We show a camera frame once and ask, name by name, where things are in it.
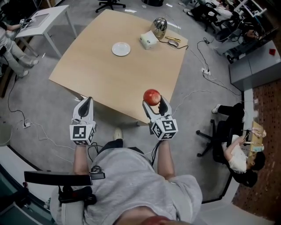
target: shoe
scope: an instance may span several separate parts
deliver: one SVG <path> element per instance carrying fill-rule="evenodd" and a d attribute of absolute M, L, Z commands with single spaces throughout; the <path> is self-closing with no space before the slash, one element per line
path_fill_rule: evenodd
<path fill-rule="evenodd" d="M 28 71 L 28 70 L 25 70 L 25 71 L 23 72 L 23 74 L 18 75 L 18 78 L 23 78 L 23 77 L 27 76 L 28 73 L 29 73 L 29 71 Z"/>
<path fill-rule="evenodd" d="M 183 7 L 186 7 L 185 4 L 183 4 L 182 2 L 179 2 L 179 5 L 183 6 Z"/>
<path fill-rule="evenodd" d="M 191 16 L 191 17 L 194 17 L 194 15 L 192 14 L 192 12 L 187 12 L 186 14 L 189 15 L 189 16 Z"/>
<path fill-rule="evenodd" d="M 113 134 L 113 140 L 116 141 L 117 139 L 122 139 L 123 140 L 123 133 L 121 128 L 116 128 Z"/>
<path fill-rule="evenodd" d="M 212 113 L 217 114 L 218 113 L 218 109 L 219 109 L 220 106 L 221 106 L 221 104 L 217 104 L 215 106 L 215 108 L 212 109 Z"/>
<path fill-rule="evenodd" d="M 39 60 L 33 60 L 32 65 L 37 65 L 39 63 Z"/>
<path fill-rule="evenodd" d="M 242 123 L 245 123 L 245 121 L 246 121 L 246 114 L 245 114 L 245 110 L 244 110 L 244 116 L 242 118 Z"/>

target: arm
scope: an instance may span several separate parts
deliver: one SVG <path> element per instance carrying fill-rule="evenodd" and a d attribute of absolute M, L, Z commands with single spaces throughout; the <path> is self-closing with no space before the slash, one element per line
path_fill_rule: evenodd
<path fill-rule="evenodd" d="M 231 153 L 232 153 L 234 147 L 236 145 L 242 144 L 244 141 L 245 141 L 245 136 L 241 136 L 241 137 L 237 138 L 230 146 L 228 146 L 228 148 L 223 153 L 223 155 L 227 161 L 232 159 L 233 155 Z"/>
<path fill-rule="evenodd" d="M 7 30 L 9 30 L 9 31 L 14 31 L 16 29 L 19 29 L 20 27 L 21 26 L 19 24 L 17 24 L 17 25 L 8 25 L 7 24 Z"/>
<path fill-rule="evenodd" d="M 85 146 L 76 146 L 74 153 L 73 172 L 77 175 L 89 174 L 87 152 Z"/>
<path fill-rule="evenodd" d="M 174 164 L 168 141 L 162 141 L 159 145 L 157 171 L 166 180 L 175 177 Z"/>

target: gold pen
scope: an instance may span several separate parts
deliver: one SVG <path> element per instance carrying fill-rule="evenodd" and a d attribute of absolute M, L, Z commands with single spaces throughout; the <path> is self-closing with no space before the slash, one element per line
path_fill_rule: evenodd
<path fill-rule="evenodd" d="M 170 40 L 175 40 L 177 42 L 180 42 L 180 39 L 174 38 L 174 37 L 168 37 L 166 36 L 165 38 L 170 39 Z"/>

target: gray t-shirt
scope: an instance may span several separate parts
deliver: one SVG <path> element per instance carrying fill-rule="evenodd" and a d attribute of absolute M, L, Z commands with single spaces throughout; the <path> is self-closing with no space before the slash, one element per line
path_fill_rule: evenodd
<path fill-rule="evenodd" d="M 166 181 L 142 154 L 131 149 L 107 149 L 93 165 L 100 166 L 106 178 L 93 180 L 97 203 L 84 209 L 85 225 L 112 225 L 124 211 L 139 206 L 147 206 L 171 220 L 181 218 L 187 222 L 193 222 L 200 210 L 202 193 L 193 176 Z M 57 195 L 53 195 L 50 210 L 58 224 L 60 207 Z"/>

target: wooden table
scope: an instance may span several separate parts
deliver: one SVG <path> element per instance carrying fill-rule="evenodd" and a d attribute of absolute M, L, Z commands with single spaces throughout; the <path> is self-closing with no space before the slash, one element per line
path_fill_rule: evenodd
<path fill-rule="evenodd" d="M 105 10 L 95 18 L 64 53 L 50 80 L 72 93 L 91 96 L 103 105 L 142 122 L 149 122 L 142 100 L 149 88 L 158 90 L 170 101 L 185 49 L 175 49 L 165 43 L 145 50 L 140 35 L 149 31 L 152 22 L 130 14 Z M 167 30 L 167 36 L 187 39 Z M 112 53 L 116 42 L 131 46 L 127 56 Z"/>
<path fill-rule="evenodd" d="M 260 126 L 257 122 L 253 121 L 252 127 L 261 129 L 261 133 L 263 133 L 263 127 Z M 259 138 L 252 133 L 251 142 L 253 142 L 253 144 L 250 145 L 250 152 L 253 152 L 254 147 L 263 146 L 263 137 Z"/>

